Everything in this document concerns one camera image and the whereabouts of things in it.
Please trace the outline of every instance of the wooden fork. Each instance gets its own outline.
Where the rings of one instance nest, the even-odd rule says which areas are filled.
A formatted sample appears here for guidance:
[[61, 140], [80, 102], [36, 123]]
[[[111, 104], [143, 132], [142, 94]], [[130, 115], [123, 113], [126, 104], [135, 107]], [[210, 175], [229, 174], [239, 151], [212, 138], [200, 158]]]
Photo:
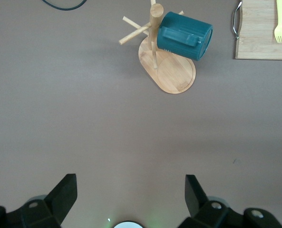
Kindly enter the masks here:
[[274, 30], [277, 43], [282, 43], [282, 0], [276, 0], [278, 24]]

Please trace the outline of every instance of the mug handle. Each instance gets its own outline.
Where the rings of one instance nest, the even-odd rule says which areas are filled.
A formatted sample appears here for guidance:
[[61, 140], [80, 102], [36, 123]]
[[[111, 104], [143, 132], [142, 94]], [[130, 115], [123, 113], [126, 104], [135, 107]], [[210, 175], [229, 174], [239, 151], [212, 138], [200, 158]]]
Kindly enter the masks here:
[[188, 46], [195, 47], [198, 43], [201, 43], [200, 37], [194, 34], [188, 34], [180, 31], [173, 30], [162, 26], [161, 35], [165, 38], [183, 43]]

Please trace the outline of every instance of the bamboo cutting board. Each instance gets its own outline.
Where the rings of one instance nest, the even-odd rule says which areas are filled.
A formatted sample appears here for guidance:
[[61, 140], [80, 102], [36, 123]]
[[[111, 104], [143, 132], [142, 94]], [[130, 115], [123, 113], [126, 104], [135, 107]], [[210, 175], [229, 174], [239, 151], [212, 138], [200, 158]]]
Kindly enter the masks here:
[[282, 60], [282, 44], [274, 38], [276, 0], [243, 0], [236, 58]]

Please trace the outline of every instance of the wooden peg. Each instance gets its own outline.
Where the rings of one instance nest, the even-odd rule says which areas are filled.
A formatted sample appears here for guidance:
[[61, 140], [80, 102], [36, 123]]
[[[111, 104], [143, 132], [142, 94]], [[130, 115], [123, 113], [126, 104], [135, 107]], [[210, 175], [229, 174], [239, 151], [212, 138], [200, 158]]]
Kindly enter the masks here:
[[151, 23], [147, 23], [143, 25], [142, 27], [138, 28], [136, 31], [130, 33], [129, 35], [125, 36], [124, 38], [119, 40], [120, 45], [125, 44], [127, 41], [131, 40], [132, 38], [136, 37], [140, 33], [144, 32], [146, 29], [149, 29], [151, 27]]
[[[123, 21], [127, 22], [129, 25], [132, 25], [133, 27], [135, 27], [137, 29], [141, 28], [140, 25], [136, 24], [134, 21], [130, 20], [129, 18], [127, 18], [125, 16], [123, 17]], [[143, 33], [146, 34], [146, 35], [149, 35], [149, 32], [146, 31], [146, 30], [143, 31]]]

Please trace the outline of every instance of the wooden stand post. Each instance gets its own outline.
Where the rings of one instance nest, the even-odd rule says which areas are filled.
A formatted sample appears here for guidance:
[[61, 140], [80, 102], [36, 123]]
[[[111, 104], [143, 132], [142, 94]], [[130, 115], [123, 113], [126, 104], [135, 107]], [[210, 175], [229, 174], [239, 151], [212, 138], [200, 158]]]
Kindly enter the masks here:
[[149, 49], [152, 50], [151, 42], [154, 42], [156, 45], [156, 37], [158, 35], [159, 26], [162, 22], [164, 13], [164, 8], [161, 4], [154, 4], [150, 8], [150, 17], [149, 17], [149, 23], [151, 24], [151, 27], [149, 29], [149, 36], [148, 36], [148, 44]]
[[140, 33], [148, 35], [140, 45], [139, 60], [151, 76], [154, 82], [165, 92], [179, 94], [194, 83], [195, 66], [192, 60], [170, 52], [160, 50], [156, 44], [159, 26], [163, 19], [164, 8], [157, 4], [156, 0], [151, 0], [149, 22], [143, 26], [134, 23], [132, 20], [123, 17], [123, 20], [137, 28], [134, 32], [119, 40], [125, 44]]

